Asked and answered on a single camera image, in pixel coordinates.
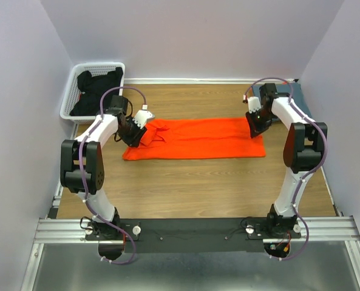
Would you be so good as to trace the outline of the orange t shirt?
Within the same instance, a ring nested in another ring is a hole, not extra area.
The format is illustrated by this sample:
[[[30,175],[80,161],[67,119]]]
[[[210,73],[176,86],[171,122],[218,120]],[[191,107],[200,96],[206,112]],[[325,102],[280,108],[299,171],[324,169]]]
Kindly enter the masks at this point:
[[[263,158],[261,136],[250,137],[246,118],[155,119],[125,161],[146,159]]]

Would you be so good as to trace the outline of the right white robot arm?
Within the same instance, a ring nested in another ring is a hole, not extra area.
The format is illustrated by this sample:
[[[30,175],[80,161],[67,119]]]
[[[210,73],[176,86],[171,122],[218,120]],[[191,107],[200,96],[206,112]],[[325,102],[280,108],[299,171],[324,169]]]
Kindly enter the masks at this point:
[[[256,227],[270,238],[279,238],[296,228],[299,202],[307,182],[327,156],[328,127],[306,115],[295,104],[292,93],[277,92],[273,83],[266,83],[261,89],[261,98],[243,95],[243,102],[248,106],[246,120],[250,136],[260,136],[274,119],[279,119],[288,129],[283,150],[286,172],[282,188],[267,217],[260,219]]]

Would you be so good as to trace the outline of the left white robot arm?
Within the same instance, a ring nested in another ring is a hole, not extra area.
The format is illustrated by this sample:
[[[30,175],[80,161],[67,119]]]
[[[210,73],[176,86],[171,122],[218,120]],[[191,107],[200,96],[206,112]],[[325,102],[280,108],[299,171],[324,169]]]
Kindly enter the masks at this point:
[[[113,137],[128,147],[138,147],[154,119],[146,102],[136,114],[127,114],[132,103],[124,96],[112,95],[109,107],[100,101],[100,109],[88,129],[75,139],[61,144],[61,185],[81,198],[91,213],[88,232],[100,232],[106,239],[126,234],[120,230],[120,216],[104,191],[102,148]]]

